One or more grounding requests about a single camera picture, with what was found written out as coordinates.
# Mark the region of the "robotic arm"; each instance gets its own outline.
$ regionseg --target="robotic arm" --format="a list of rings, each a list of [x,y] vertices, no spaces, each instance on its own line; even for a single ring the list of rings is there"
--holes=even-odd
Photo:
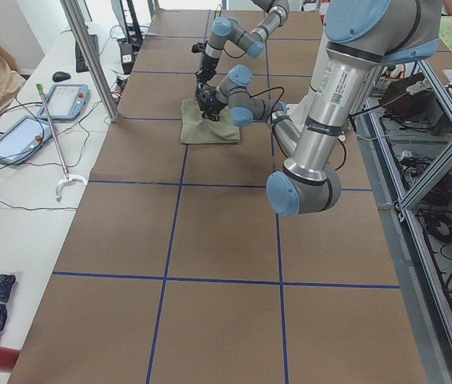
[[[244,69],[231,71],[217,87],[233,121],[266,121],[288,156],[282,172],[269,176],[266,193],[281,215],[318,212],[339,199],[341,186],[328,163],[368,71],[415,62],[437,49],[441,0],[333,0],[326,14],[328,64],[302,132],[284,106],[248,99]]]
[[[205,43],[197,43],[192,47],[193,53],[201,53],[201,65],[196,72],[197,87],[195,97],[202,116],[214,122],[218,121],[220,111],[226,104],[217,102],[215,89],[208,86],[209,80],[216,75],[217,65],[229,40],[252,58],[256,58],[265,49],[268,37],[288,19],[290,6],[288,0],[252,0],[268,15],[252,32],[244,30],[235,18],[216,18],[211,36]]]

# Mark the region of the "white table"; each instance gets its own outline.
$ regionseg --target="white table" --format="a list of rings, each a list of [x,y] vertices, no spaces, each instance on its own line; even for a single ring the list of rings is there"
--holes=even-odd
[[[89,25],[89,32],[98,35],[100,62],[110,85],[116,73],[121,73],[118,44],[109,38],[109,28]],[[18,95],[20,102],[40,101],[36,83],[43,84],[47,92],[53,84],[53,72],[69,72],[71,80],[63,83],[85,83],[90,88],[90,99],[82,115],[88,113],[99,95],[89,72],[77,74],[74,68],[74,36],[62,32],[36,71]],[[32,107],[36,113],[38,107]],[[19,109],[0,118],[0,132],[11,127],[21,116],[28,114]],[[99,104],[82,124],[90,132],[80,163],[70,171],[89,177],[90,170],[101,149],[110,120],[105,108]],[[57,124],[59,131],[72,124]],[[59,141],[68,165],[75,164],[80,155],[87,133],[76,125],[70,133],[60,134]],[[58,162],[53,140],[45,143],[28,162],[44,164]],[[64,186],[62,200],[55,199],[55,187],[63,177],[60,166],[9,166],[0,170],[0,200],[12,206],[78,207],[85,189],[81,182]],[[11,300],[7,305],[9,318],[0,334],[0,345],[21,349],[34,318],[50,273],[57,260],[62,244],[74,217],[74,210],[12,210],[0,203],[0,274],[15,274]],[[7,382],[9,374],[0,373],[0,384]]]

